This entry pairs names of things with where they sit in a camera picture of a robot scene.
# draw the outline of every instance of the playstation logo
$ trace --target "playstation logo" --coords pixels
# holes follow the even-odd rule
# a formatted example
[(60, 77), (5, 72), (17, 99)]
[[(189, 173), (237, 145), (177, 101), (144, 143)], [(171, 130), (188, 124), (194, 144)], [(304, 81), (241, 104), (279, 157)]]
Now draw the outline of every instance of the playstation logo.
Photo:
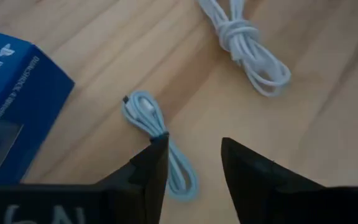
[(15, 51), (11, 49), (11, 44), (5, 45), (3, 48), (0, 49), (0, 57), (10, 56)]

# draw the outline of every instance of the table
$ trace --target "table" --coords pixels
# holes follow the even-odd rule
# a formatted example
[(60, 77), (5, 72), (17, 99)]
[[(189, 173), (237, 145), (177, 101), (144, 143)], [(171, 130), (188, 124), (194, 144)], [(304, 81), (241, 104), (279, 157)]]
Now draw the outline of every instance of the table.
[(358, 185), (358, 0), (253, 0), (245, 15), (293, 72), (282, 96), (253, 89), (195, 0), (0, 0), (0, 32), (76, 82), (24, 182), (93, 183), (126, 163), (149, 142), (121, 99), (147, 90), (201, 184), (194, 202), (165, 197), (162, 223), (238, 222), (224, 136), (321, 184)]

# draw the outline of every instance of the black plastic object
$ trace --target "black plastic object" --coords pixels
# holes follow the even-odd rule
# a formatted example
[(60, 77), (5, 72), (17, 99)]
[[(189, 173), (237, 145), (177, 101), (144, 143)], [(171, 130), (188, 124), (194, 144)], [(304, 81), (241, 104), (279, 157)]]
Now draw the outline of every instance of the black plastic object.
[(93, 185), (2, 185), (0, 223), (155, 223), (168, 169), (162, 136), (126, 165)]
[(243, 224), (358, 223), (358, 187), (323, 187), (229, 138), (221, 155)]

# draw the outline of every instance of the white cable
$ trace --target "white cable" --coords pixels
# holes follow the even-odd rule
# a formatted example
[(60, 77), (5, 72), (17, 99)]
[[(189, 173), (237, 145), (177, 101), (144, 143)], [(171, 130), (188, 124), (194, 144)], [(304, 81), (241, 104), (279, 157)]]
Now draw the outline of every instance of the white cable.
[[(198, 0), (204, 12), (212, 20), (221, 47), (242, 66), (250, 82), (264, 96), (277, 96), (290, 81), (291, 72), (281, 61), (258, 43), (259, 31), (242, 16), (244, 0), (230, 0), (231, 19), (216, 0)], [(266, 91), (261, 84), (270, 86)]]
[[(126, 96), (123, 99), (122, 113), (129, 122), (153, 138), (167, 132), (160, 107), (146, 91), (134, 91)], [(198, 194), (196, 173), (190, 161), (179, 151), (172, 138), (169, 140), (168, 159), (167, 187), (170, 195), (181, 201), (193, 200)]]

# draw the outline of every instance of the playstation box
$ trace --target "playstation box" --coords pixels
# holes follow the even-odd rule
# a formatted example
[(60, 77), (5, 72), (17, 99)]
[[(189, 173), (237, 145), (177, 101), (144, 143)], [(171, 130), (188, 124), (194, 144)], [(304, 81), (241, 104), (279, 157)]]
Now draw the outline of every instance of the playstation box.
[(0, 34), (0, 184), (21, 180), (73, 86), (35, 45)]

